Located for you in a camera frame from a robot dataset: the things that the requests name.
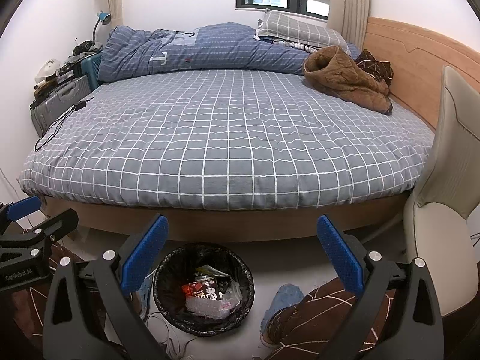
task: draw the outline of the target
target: white floor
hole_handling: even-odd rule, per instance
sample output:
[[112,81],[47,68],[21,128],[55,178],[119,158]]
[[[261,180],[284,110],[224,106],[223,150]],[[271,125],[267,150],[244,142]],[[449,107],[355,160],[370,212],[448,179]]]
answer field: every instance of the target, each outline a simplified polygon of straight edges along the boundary
[[[365,230],[357,230],[351,234],[362,238],[365,233]],[[90,230],[80,231],[80,236],[75,241],[64,238],[64,243],[84,259],[91,260],[107,249],[118,248],[125,239],[123,235]],[[162,256],[179,245],[181,245],[179,242],[167,242],[162,250]],[[166,322],[150,318],[148,327],[153,336],[158,341],[167,341],[170,336],[177,351],[179,344],[183,348],[186,342],[195,338],[186,347],[183,359],[251,360],[252,356],[264,359],[270,353],[270,349],[260,342],[260,322],[277,290],[286,283],[292,283],[306,294],[336,276],[317,238],[234,243],[226,246],[236,252],[251,269],[255,281],[255,302],[241,328],[219,337],[195,338],[172,326],[167,332]],[[366,248],[378,250],[391,260],[402,261],[402,250],[405,249],[405,245],[401,227],[397,226],[368,243]],[[150,307],[150,313],[157,311],[153,297]],[[110,339],[114,339],[109,329],[106,331]]]

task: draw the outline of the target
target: silver screw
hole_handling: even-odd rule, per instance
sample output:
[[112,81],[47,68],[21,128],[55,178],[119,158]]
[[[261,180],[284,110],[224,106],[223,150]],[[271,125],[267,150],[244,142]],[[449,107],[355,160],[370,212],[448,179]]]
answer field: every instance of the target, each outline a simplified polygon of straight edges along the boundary
[[425,260],[421,259],[420,257],[417,257],[415,259],[415,265],[419,268],[423,268],[425,266]]
[[62,257],[60,260],[60,265],[67,266],[68,264],[70,264],[70,257]]
[[103,259],[110,261],[115,258],[115,251],[114,250],[108,250],[103,254]]
[[382,255],[377,252],[377,251],[371,251],[369,253],[369,257],[373,260],[373,261],[380,261],[382,259]]

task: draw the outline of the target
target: brown jacket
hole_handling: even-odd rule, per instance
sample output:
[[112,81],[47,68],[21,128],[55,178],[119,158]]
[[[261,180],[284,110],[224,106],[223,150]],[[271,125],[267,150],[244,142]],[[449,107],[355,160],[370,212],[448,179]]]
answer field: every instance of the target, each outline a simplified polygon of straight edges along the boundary
[[392,113],[385,80],[378,82],[360,69],[341,47],[330,46],[314,52],[303,63],[303,74],[320,92],[381,114]]

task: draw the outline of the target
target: black garbage bag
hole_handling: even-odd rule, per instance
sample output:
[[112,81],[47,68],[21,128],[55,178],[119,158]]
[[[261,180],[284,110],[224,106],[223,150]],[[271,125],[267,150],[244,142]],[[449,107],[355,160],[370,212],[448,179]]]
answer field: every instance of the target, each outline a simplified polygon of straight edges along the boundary
[[[182,286],[195,281],[196,268],[206,264],[229,274],[240,284],[242,301],[224,320],[193,315],[185,306]],[[226,247],[209,243],[190,243],[172,251],[160,263],[153,286],[155,303],[165,319],[198,337],[211,337],[239,327],[250,312],[255,296],[254,279],[241,258]],[[228,287],[228,283],[220,279],[220,291],[226,290],[223,287]]]

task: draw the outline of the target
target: chair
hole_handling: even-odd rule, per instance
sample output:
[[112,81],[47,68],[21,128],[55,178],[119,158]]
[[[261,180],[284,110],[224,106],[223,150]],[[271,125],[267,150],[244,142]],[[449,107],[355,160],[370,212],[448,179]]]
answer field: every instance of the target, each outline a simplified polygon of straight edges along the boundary
[[447,66],[433,147],[403,215],[408,261],[426,261],[442,316],[477,294],[467,218],[479,203],[480,94]]

